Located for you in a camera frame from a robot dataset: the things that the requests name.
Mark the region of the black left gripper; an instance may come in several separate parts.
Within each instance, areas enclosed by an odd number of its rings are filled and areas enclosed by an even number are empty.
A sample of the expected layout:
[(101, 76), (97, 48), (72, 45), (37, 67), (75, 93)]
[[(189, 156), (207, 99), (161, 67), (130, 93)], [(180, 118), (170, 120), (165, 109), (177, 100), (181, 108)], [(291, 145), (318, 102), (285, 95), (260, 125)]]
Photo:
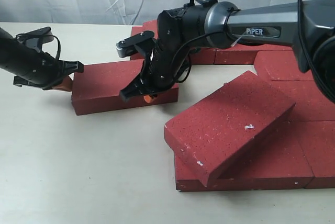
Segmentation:
[(37, 52), (16, 39), (5, 40), (5, 71), (14, 74), (14, 85), (71, 92), (72, 73), (82, 73), (83, 63), (63, 61), (47, 52)]

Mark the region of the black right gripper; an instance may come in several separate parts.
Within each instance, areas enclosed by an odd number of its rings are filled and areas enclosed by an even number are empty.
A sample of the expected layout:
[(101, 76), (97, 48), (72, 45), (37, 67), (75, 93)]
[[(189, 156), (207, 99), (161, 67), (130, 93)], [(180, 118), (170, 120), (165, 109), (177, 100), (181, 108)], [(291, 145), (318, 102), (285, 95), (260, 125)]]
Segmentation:
[(144, 59), (140, 73), (120, 91), (123, 101), (143, 96), (144, 101), (151, 104), (159, 94), (175, 84), (181, 63), (172, 66), (172, 61), (183, 44), (181, 25), (184, 13), (184, 8), (177, 8), (164, 10), (158, 15), (158, 38), (151, 57)]

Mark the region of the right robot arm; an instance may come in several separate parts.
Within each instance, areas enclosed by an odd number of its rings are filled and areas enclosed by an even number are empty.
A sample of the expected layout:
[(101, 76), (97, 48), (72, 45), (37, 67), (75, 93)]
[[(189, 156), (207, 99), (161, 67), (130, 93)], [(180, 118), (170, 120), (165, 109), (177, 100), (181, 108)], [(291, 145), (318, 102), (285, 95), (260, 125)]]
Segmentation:
[(120, 97), (156, 98), (187, 79), (191, 49), (229, 49), (237, 44), (290, 47), (299, 70), (311, 72), (321, 93), (334, 101), (334, 0), (297, 0), (245, 10), (212, 0), (164, 10), (157, 18), (157, 32), (145, 31), (117, 43), (120, 57), (144, 57), (140, 73)]

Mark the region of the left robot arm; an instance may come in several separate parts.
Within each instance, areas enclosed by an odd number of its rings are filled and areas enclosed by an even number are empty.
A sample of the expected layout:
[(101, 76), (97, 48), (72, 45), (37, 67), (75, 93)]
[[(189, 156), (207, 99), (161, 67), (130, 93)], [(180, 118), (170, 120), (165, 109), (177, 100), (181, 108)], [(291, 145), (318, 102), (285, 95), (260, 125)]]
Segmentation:
[(70, 75), (82, 73), (84, 64), (61, 60), (60, 53), (60, 40), (49, 26), (15, 37), (1, 29), (1, 69), (14, 75), (15, 86), (70, 92)]

